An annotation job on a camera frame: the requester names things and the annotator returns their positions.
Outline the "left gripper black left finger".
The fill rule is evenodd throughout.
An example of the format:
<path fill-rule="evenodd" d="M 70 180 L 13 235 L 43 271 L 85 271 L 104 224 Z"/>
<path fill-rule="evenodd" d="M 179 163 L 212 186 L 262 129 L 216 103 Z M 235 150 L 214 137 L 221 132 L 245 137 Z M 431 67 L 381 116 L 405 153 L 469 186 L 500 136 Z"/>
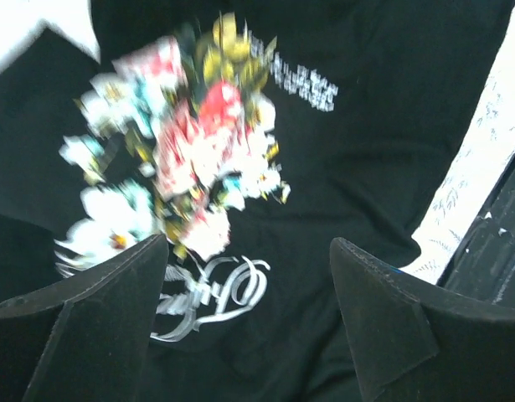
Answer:
<path fill-rule="evenodd" d="M 0 303 L 0 401 L 133 401 L 168 245 L 153 235 Z"/>

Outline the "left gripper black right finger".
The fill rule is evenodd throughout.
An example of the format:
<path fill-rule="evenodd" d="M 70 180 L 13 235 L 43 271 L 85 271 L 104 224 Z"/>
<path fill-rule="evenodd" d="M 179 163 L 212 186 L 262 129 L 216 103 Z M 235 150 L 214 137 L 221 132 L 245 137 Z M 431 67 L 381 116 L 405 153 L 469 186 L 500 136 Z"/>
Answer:
<path fill-rule="evenodd" d="M 366 401 L 515 401 L 515 309 L 431 285 L 336 238 L 330 263 Z"/>

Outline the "black floral print t-shirt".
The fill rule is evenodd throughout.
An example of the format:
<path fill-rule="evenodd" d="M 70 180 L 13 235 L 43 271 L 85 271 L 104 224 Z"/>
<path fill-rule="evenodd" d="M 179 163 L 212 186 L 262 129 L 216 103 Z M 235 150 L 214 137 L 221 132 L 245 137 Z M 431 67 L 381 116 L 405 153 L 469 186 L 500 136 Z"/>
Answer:
<path fill-rule="evenodd" d="M 0 74 L 0 303 L 168 245 L 133 401 L 359 401 L 329 267 L 396 268 L 512 1 L 94 1 Z"/>

